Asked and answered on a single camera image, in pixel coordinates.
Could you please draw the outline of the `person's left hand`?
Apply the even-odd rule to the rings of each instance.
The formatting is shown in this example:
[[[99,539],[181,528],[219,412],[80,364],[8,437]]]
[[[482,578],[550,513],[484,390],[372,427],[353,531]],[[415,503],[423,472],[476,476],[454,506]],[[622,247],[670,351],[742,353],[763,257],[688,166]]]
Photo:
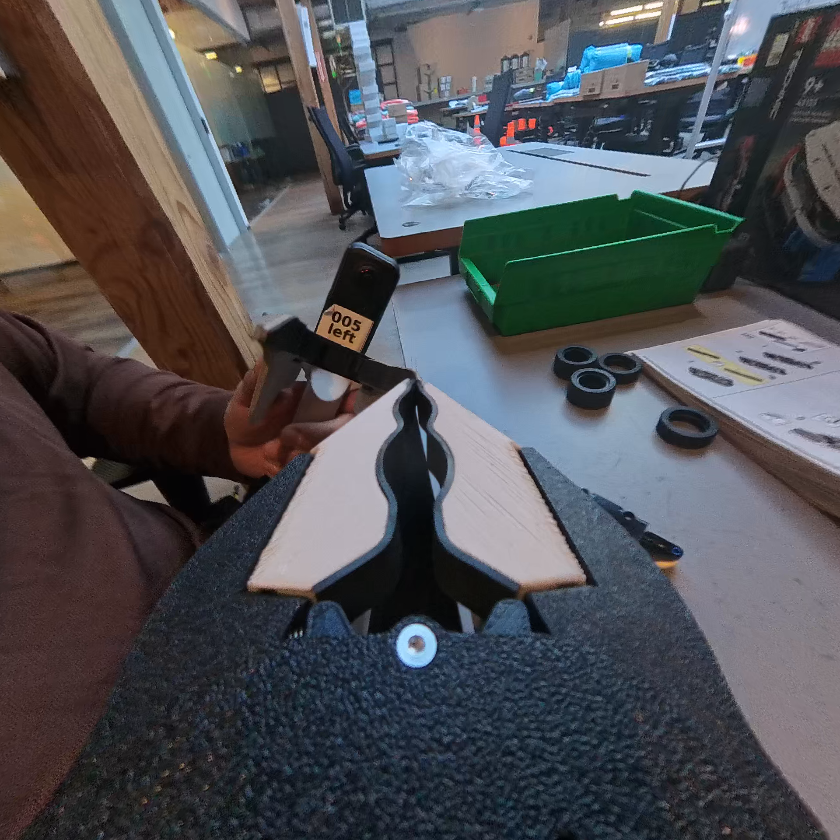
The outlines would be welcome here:
[[[295,422],[306,386],[294,384],[279,393],[261,423],[252,423],[249,408],[264,365],[258,362],[238,384],[224,417],[231,461],[236,471],[251,479],[271,478],[295,457],[309,453],[354,416],[357,391],[343,398],[338,414],[321,422]]]

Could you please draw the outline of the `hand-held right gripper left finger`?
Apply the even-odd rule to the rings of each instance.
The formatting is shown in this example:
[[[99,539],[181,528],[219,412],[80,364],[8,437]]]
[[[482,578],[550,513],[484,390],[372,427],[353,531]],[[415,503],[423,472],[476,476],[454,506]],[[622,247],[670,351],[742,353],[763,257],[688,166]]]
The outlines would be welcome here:
[[[387,597],[401,573],[385,450],[403,431],[403,381],[312,451],[248,579],[250,592]]]

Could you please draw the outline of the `clear plastic bag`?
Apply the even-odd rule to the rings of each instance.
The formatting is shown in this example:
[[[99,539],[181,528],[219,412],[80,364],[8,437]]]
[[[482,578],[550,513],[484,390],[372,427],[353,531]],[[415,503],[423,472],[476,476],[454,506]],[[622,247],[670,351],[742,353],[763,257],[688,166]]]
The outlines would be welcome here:
[[[508,200],[533,185],[529,172],[509,163],[482,133],[428,121],[408,126],[395,168],[405,207]]]

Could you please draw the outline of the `glass partition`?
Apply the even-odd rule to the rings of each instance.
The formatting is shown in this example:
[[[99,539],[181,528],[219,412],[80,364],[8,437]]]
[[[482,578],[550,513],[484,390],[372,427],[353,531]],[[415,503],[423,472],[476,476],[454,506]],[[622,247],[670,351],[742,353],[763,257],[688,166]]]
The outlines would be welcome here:
[[[277,139],[240,2],[101,1],[217,249],[250,227]]]

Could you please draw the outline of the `person's left forearm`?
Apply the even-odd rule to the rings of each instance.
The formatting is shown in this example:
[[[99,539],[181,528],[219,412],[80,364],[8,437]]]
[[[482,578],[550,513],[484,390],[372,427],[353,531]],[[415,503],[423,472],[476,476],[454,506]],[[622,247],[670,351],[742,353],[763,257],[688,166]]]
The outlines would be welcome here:
[[[9,311],[2,398],[26,396],[77,456],[241,480],[224,427],[232,392],[109,356]]]

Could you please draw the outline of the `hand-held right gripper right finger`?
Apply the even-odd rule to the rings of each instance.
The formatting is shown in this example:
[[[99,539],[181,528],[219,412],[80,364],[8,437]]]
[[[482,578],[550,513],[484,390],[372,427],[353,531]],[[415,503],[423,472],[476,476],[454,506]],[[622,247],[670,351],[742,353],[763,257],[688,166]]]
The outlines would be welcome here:
[[[572,547],[520,447],[436,386],[428,401],[427,456],[440,491],[436,503],[446,551],[495,573],[513,594],[586,583]]]

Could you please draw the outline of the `open instruction booklet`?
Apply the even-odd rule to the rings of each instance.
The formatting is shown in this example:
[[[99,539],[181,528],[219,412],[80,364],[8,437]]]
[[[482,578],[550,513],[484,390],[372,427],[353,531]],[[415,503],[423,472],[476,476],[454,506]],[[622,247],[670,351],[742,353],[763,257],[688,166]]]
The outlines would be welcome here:
[[[839,517],[837,344],[792,322],[764,320],[633,354],[759,466]]]

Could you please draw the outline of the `stack of white boxes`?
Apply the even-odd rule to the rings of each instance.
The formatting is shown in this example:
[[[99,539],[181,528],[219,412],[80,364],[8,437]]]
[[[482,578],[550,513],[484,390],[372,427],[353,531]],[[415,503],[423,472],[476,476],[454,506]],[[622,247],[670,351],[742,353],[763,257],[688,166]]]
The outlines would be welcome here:
[[[406,122],[399,122],[384,102],[401,98],[396,78],[396,52],[391,38],[371,39],[363,19],[348,24],[357,88],[364,113],[362,137],[375,145],[401,143]]]

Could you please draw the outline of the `long wooden workbench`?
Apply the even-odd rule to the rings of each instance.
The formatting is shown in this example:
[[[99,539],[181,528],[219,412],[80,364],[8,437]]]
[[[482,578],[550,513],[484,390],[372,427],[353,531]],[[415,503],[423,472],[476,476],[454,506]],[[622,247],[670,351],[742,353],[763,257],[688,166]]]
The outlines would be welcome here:
[[[610,92],[607,72],[618,82],[620,68],[605,71],[601,92],[581,95],[580,90],[560,90],[554,98],[510,101],[501,118],[501,133],[513,123],[516,137],[557,141],[585,148],[631,151],[642,154],[677,154],[685,150],[693,130],[710,67],[683,65],[648,73],[637,90]],[[726,131],[737,107],[750,68],[722,65],[712,82],[711,99],[700,126],[700,140],[713,141]],[[419,109],[420,120],[467,131],[478,119],[485,127],[488,103],[469,107],[444,105]]]

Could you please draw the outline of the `grey desk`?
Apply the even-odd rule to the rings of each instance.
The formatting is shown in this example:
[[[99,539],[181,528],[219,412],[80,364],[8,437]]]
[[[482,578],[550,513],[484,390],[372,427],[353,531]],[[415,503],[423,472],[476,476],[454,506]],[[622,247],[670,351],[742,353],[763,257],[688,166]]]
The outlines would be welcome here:
[[[723,438],[663,443],[676,404],[648,378],[600,412],[568,404],[555,351],[627,352],[767,319],[838,343],[838,323],[744,281],[692,307],[504,338],[458,276],[399,287],[406,367],[686,552],[671,580],[763,747],[838,838],[838,525]]]
[[[512,198],[466,199],[448,205],[408,206],[407,189],[395,165],[365,173],[377,226],[374,246],[394,259],[459,247],[463,227],[473,218],[598,196],[629,197],[634,191],[689,201],[704,192],[718,160],[634,154],[550,143],[525,143],[501,154],[525,171],[530,189]]]

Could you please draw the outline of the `green plastic bin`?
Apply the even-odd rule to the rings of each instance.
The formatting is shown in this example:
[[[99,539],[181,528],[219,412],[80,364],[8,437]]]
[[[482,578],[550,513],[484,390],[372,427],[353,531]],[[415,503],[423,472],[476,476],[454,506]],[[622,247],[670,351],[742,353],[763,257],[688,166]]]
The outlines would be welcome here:
[[[506,337],[676,308],[742,217],[642,191],[469,219],[460,274]]]

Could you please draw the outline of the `person's brown shirt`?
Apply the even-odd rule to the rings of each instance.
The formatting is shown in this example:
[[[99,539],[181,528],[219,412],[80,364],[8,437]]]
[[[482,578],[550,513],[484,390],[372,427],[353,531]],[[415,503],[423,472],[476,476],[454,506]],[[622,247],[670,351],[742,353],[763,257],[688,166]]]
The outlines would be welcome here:
[[[3,459],[2,838],[66,777],[199,541],[181,513],[107,486],[62,447]]]

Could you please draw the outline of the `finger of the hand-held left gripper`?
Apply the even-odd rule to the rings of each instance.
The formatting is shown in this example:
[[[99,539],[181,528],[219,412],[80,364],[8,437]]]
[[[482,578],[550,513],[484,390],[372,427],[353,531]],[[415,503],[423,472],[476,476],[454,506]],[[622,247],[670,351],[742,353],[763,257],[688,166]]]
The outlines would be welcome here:
[[[354,371],[354,382],[367,389],[392,389],[416,379],[414,371],[384,363],[360,363]]]

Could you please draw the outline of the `black toy set box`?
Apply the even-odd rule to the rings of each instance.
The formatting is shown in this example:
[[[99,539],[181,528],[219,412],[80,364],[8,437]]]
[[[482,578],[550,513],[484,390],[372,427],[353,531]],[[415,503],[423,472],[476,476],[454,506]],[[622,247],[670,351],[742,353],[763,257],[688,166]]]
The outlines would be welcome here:
[[[772,17],[702,203],[742,222],[701,288],[838,287],[838,4]]]

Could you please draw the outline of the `slim wooden pillar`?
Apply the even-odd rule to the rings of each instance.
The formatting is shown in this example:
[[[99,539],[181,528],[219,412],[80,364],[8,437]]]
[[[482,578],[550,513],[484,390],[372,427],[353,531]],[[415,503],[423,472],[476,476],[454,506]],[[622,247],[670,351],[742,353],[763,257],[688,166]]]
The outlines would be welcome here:
[[[280,16],[283,39],[294,72],[299,97],[308,121],[308,131],[316,155],[322,186],[331,214],[339,216],[343,210],[343,200],[340,189],[333,181],[333,168],[329,147],[324,142],[317,125],[312,122],[309,116],[309,108],[318,107],[320,101],[312,75],[312,69],[309,65],[306,42],[301,29],[297,4],[294,1],[275,1],[275,4]]]

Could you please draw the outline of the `black toy tyre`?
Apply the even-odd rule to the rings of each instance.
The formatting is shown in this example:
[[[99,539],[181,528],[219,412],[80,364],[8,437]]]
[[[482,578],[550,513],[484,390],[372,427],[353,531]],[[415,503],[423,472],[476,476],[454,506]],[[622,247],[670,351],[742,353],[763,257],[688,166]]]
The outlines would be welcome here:
[[[711,445],[718,436],[719,426],[711,416],[696,408],[672,406],[661,413],[655,431],[669,445],[699,450]]]
[[[579,369],[569,379],[566,400],[584,410],[601,410],[611,405],[616,387],[616,378],[609,371],[595,367]]]
[[[599,355],[591,348],[579,344],[558,349],[553,359],[553,373],[562,381],[569,382],[574,373],[599,368]]]
[[[630,353],[604,353],[598,357],[597,364],[617,385],[636,383],[643,371],[641,361]]]

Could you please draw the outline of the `black white toy car panel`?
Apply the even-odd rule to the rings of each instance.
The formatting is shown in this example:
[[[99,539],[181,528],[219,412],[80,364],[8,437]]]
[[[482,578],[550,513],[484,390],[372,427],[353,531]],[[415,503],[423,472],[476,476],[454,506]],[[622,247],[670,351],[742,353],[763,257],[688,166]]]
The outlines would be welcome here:
[[[662,571],[672,570],[684,556],[677,544],[657,535],[648,528],[648,523],[630,510],[604,498],[588,489],[582,489],[606,511],[624,530],[652,557]]]

